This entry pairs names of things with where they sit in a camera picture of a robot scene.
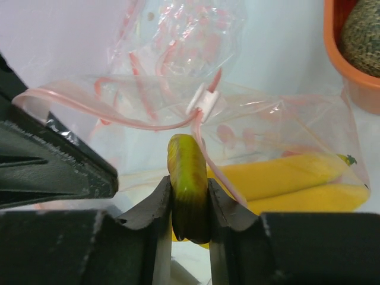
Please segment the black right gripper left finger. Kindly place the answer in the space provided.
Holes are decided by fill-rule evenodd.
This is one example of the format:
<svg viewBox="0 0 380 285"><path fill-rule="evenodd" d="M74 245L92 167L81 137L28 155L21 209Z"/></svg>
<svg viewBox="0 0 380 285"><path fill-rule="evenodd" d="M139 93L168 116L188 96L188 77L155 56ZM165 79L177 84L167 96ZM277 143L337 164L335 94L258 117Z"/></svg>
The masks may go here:
<svg viewBox="0 0 380 285"><path fill-rule="evenodd" d="M3 211L2 284L169 284L171 186L164 177L113 218L103 210Z"/></svg>

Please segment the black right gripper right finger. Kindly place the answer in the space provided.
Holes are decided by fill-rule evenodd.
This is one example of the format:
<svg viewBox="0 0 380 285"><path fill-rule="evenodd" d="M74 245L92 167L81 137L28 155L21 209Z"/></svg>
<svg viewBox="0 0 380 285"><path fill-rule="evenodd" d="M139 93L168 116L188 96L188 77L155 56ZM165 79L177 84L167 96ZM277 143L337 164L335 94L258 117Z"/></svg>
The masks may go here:
<svg viewBox="0 0 380 285"><path fill-rule="evenodd" d="M250 212L210 179L213 284L378 284L379 215Z"/></svg>

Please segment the yellow toy banana bunch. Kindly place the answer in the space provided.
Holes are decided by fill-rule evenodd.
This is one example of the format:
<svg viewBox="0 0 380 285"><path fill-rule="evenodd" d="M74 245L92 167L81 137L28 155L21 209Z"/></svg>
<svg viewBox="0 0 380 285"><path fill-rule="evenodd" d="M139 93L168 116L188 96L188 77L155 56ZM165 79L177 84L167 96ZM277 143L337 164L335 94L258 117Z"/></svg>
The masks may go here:
<svg viewBox="0 0 380 285"><path fill-rule="evenodd" d="M223 189L260 214L264 211L352 211L369 198L364 184L342 183L356 160L326 153L291 154L269 161L230 164L219 170L234 190ZM191 135L176 134L168 143L167 169L173 191L172 239L206 247L210 241L207 214L208 180L224 183L206 165Z"/></svg>

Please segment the clear red-dotted zip bag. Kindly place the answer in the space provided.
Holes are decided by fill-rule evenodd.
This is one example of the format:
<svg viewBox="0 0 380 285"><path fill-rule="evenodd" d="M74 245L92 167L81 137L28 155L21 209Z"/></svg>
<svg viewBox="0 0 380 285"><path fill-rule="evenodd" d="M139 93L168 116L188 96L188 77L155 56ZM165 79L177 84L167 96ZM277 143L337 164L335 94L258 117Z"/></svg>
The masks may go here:
<svg viewBox="0 0 380 285"><path fill-rule="evenodd" d="M85 145L118 172L112 213L129 210L166 175L167 147L176 134L191 135L206 165L231 191L220 166L265 162L291 154L326 153L356 160L345 184L369 179L352 112L339 96L269 96L216 77L84 75L29 88L13 104Z"/></svg>

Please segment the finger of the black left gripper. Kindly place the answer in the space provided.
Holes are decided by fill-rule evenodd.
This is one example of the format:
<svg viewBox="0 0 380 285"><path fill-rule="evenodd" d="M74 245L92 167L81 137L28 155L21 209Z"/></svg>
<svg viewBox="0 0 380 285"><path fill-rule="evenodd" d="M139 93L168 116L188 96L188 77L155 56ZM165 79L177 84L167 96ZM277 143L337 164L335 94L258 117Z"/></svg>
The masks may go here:
<svg viewBox="0 0 380 285"><path fill-rule="evenodd" d="M26 89L2 58L1 207L113 197L119 188L113 166L11 103Z"/></svg>

